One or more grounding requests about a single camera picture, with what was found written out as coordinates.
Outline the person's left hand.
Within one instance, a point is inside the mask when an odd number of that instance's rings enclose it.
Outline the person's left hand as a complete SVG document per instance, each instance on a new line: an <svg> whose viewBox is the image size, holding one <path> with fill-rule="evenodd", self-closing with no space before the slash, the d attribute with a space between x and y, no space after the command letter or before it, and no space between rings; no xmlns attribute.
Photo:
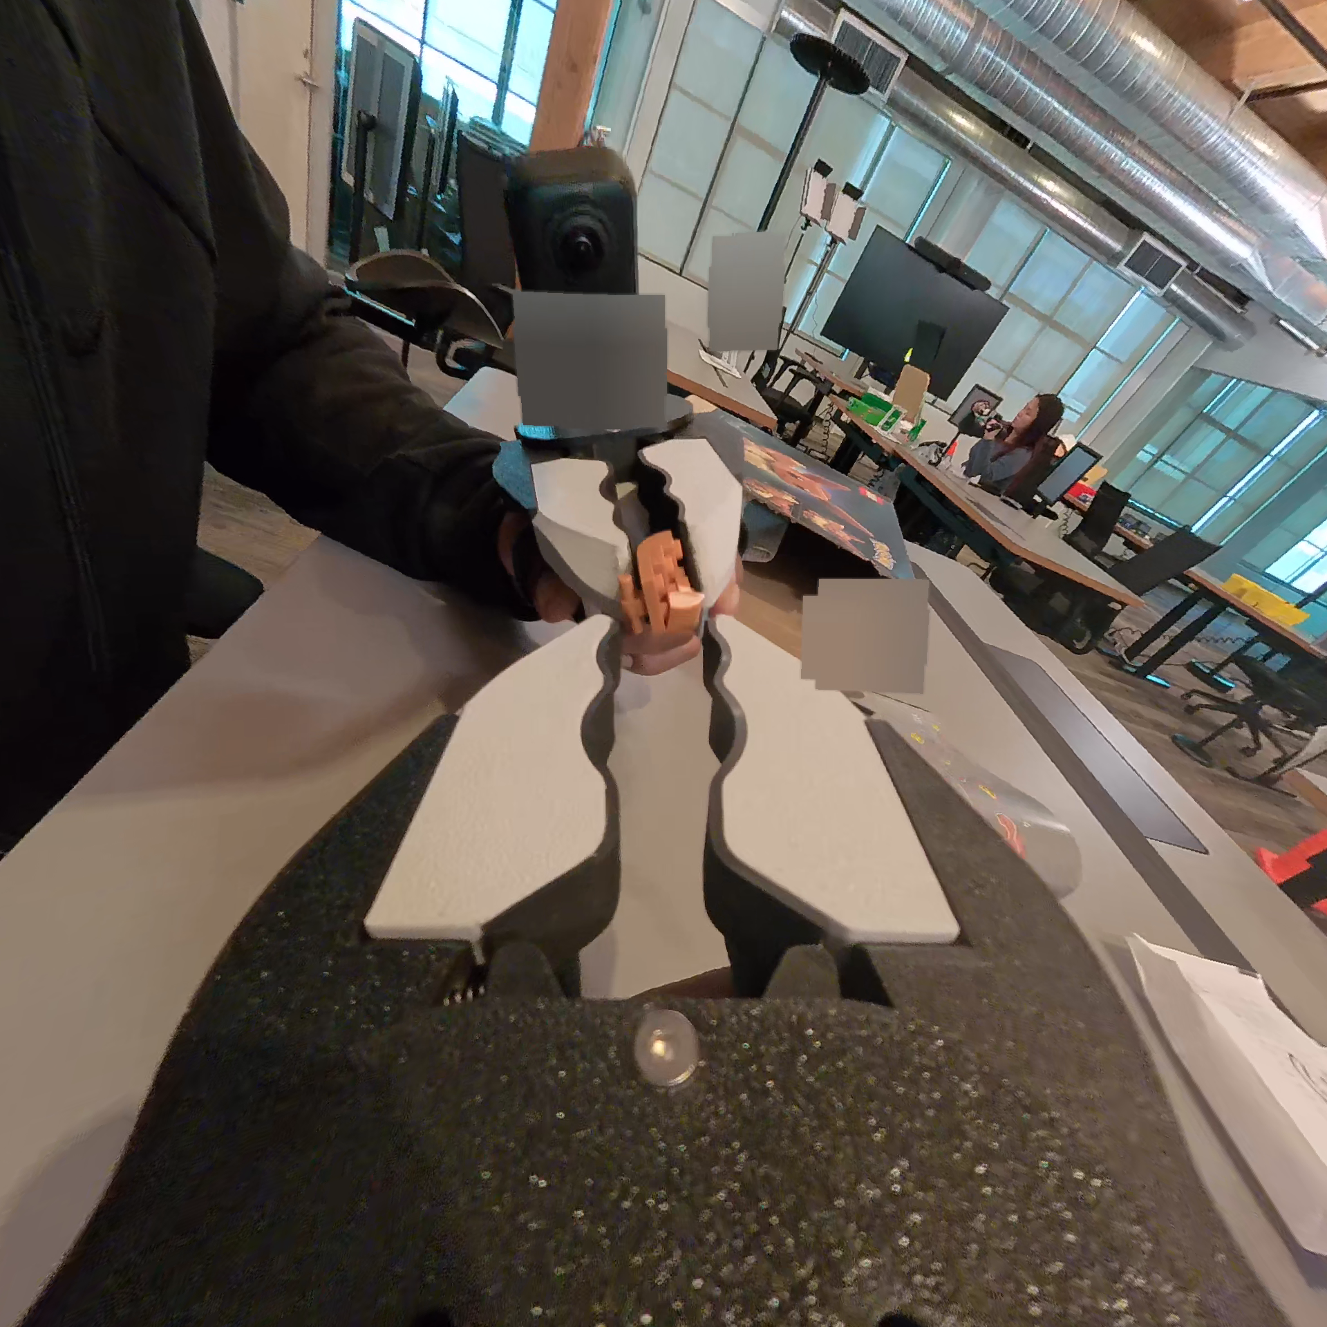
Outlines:
<svg viewBox="0 0 1327 1327"><path fill-rule="evenodd" d="M585 611L581 598L542 560L526 515L503 515L498 528L498 559L512 585L534 608L538 621L580 621ZM622 667L637 674L671 672L699 657L700 647L704 641L699 633L641 637L637 644L622 644Z"/></svg>

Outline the black computer monitor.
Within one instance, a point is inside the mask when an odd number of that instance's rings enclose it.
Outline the black computer monitor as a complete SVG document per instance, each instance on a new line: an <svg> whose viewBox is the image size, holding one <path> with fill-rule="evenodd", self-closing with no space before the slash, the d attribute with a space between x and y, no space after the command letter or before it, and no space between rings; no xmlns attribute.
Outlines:
<svg viewBox="0 0 1327 1327"><path fill-rule="evenodd" d="M1035 489L1035 500L1054 506L1070 489L1085 480L1100 461L1100 455L1085 443L1072 443L1065 457L1052 461L1052 469Z"/></svg>

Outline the light grey table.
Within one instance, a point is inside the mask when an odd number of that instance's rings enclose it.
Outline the light grey table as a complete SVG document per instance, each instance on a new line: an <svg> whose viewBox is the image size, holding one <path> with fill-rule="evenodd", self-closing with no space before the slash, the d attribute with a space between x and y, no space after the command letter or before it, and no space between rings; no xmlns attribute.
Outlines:
<svg viewBox="0 0 1327 1327"><path fill-rule="evenodd" d="M1255 970L1324 1043L1324 931L972 569L915 543L907 556L930 582L925 700L1072 830L1082 931Z"/></svg>

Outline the large black television screen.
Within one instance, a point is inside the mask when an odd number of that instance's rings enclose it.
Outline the large black television screen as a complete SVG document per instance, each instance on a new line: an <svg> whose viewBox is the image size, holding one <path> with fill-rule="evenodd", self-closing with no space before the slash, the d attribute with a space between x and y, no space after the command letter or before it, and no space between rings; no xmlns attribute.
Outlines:
<svg viewBox="0 0 1327 1327"><path fill-rule="evenodd" d="M950 400L1008 307L935 267L878 226L822 320L821 337L887 377L903 363L930 374L930 395Z"/></svg>

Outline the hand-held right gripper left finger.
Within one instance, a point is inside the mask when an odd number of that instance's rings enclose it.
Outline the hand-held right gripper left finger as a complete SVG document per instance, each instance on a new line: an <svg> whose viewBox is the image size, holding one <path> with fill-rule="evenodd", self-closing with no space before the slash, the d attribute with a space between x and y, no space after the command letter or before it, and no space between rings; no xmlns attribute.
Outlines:
<svg viewBox="0 0 1327 1327"><path fill-rule="evenodd" d="M377 941L594 941L621 896L621 631L587 618L456 713L369 907Z"/></svg>

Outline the silver ventilation duct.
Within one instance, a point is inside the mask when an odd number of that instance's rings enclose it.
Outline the silver ventilation duct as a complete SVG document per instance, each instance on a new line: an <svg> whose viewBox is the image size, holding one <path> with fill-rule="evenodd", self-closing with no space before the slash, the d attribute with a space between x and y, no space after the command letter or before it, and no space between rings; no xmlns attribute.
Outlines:
<svg viewBox="0 0 1327 1327"><path fill-rule="evenodd" d="M780 33L852 10L1324 342L1324 177L1130 2L777 2Z"/></svg>

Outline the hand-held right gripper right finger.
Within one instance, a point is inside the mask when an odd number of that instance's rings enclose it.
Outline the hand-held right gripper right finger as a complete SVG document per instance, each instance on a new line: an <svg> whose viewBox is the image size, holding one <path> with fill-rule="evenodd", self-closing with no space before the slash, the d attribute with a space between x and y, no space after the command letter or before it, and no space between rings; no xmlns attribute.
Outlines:
<svg viewBox="0 0 1327 1327"><path fill-rule="evenodd" d="M738 944L950 944L957 920L864 713L735 618L706 622L706 915Z"/></svg>

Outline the grey instruction booklet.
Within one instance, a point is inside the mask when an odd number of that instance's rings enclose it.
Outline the grey instruction booklet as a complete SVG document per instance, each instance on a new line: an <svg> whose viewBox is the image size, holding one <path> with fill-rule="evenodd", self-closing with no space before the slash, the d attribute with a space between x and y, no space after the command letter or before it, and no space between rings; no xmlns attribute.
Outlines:
<svg viewBox="0 0 1327 1327"><path fill-rule="evenodd" d="M868 718L891 724L1035 870L1054 898L1063 900L1081 885L1082 855L1063 818L961 752L935 713L887 696L846 698Z"/></svg>

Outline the grey desk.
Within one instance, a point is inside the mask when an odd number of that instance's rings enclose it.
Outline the grey desk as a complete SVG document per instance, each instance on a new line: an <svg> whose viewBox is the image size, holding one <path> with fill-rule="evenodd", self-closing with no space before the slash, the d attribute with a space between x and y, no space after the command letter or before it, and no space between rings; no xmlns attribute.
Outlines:
<svg viewBox="0 0 1327 1327"><path fill-rule="evenodd" d="M567 629L507 622L315 541L3 860L3 1324L102 1200L260 890L437 717ZM1324 1259L1237 1169L1154 1031L1124 937L1087 941L1212 1201L1289 1322L1324 1324Z"/></svg>

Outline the small brown brick plate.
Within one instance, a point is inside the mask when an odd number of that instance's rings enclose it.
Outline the small brown brick plate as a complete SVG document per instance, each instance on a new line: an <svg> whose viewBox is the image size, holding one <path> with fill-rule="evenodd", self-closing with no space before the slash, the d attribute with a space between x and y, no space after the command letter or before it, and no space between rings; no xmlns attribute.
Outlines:
<svg viewBox="0 0 1327 1327"><path fill-rule="evenodd" d="M637 569L617 576L617 603L630 637L699 629L704 594L691 587L684 543L671 529L637 546Z"/></svg>

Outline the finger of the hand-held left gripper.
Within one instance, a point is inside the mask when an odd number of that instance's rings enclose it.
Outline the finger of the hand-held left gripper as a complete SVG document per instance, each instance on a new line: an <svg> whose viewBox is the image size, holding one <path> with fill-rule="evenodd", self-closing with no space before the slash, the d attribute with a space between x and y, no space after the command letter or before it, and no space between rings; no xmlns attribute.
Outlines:
<svg viewBox="0 0 1327 1327"><path fill-rule="evenodd" d="M542 459L533 464L533 485L542 559L589 616L621 621L621 576L630 572L630 548L615 521L609 467L602 459Z"/></svg>
<svg viewBox="0 0 1327 1327"><path fill-rule="evenodd" d="M704 435L654 441L639 448L639 461L678 508L689 578L709 612L738 576L742 480Z"/></svg>

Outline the long wooden table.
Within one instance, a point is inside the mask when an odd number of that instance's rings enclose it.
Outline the long wooden table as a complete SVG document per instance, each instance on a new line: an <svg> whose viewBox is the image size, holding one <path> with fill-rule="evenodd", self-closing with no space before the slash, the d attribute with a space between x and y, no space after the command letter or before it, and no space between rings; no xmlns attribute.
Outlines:
<svg viewBox="0 0 1327 1327"><path fill-rule="evenodd" d="M1087 556L1072 550L1052 521L1004 504L1000 495L925 461L907 443L850 413L843 396L828 400L843 439L899 480L895 504L908 511L926 511L948 535L948 556L972 548L995 569L1026 564L1054 590L1068 593L1072 606L1103 603L1112 608L1146 608L1139 593L1124 587Z"/></svg>

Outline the cardboard box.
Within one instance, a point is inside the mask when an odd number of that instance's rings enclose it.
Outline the cardboard box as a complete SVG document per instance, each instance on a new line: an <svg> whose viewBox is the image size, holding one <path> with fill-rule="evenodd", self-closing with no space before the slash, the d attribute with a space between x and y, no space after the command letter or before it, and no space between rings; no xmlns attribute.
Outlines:
<svg viewBox="0 0 1327 1327"><path fill-rule="evenodd" d="M795 655L821 582L915 576L886 495L724 409L693 429L722 459L742 457L741 622Z"/></svg>

